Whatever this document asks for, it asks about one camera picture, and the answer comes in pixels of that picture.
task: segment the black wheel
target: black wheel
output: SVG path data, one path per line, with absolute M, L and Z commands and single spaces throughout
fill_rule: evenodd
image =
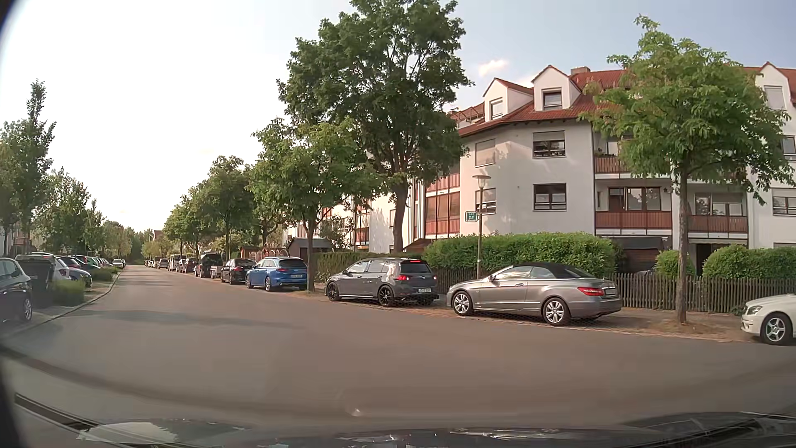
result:
M 336 283 L 329 283 L 326 285 L 326 296 L 332 302 L 340 300 L 340 291 L 338 291 L 338 285 Z
M 395 298 L 392 296 L 392 289 L 389 286 L 382 286 L 379 289 L 378 298 L 381 306 L 389 307 L 395 304 Z

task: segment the silver convertible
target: silver convertible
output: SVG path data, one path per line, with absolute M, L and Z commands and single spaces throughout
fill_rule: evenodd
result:
M 446 303 L 460 316 L 509 312 L 541 316 L 556 326 L 622 309 L 614 282 L 560 263 L 523 263 L 487 278 L 457 283 L 448 290 Z

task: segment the lamp post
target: lamp post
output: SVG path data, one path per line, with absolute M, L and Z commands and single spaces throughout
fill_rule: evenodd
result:
M 492 179 L 492 176 L 489 175 L 474 175 L 473 179 L 478 180 L 478 191 L 480 194 L 478 195 L 479 200 L 481 201 L 478 204 L 478 255 L 477 259 L 475 260 L 475 276 L 476 278 L 481 278 L 481 235 L 484 230 L 484 187 L 486 187 L 486 181 Z

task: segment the hedge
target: hedge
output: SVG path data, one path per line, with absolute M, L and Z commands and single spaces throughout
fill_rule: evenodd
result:
M 687 257 L 688 265 L 685 267 L 685 272 L 688 275 L 696 275 L 697 270 L 694 269 L 691 257 Z M 669 278 L 677 278 L 680 272 L 680 252 L 677 250 L 664 250 L 657 255 L 655 259 L 655 272 L 661 273 Z
M 315 254 L 315 281 L 326 281 L 330 276 L 351 266 L 363 258 L 406 257 L 420 258 L 418 253 L 373 253 L 373 252 L 323 252 Z
M 478 236 L 444 238 L 431 243 L 423 254 L 432 268 L 475 268 Z M 616 270 L 616 250 L 607 238 L 585 232 L 571 234 L 490 235 L 482 240 L 482 268 L 493 272 L 508 265 L 552 261 L 581 268 L 599 277 Z
M 710 278 L 796 278 L 796 248 L 747 249 L 733 244 L 705 260 L 702 275 Z

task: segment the rear windshield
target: rear windshield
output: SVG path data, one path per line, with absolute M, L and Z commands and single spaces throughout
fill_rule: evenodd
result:
M 407 260 L 400 263 L 400 272 L 402 273 L 426 273 L 431 272 L 425 261 Z
M 295 258 L 288 258 L 287 260 L 279 260 L 279 267 L 306 269 L 304 260 L 296 260 Z

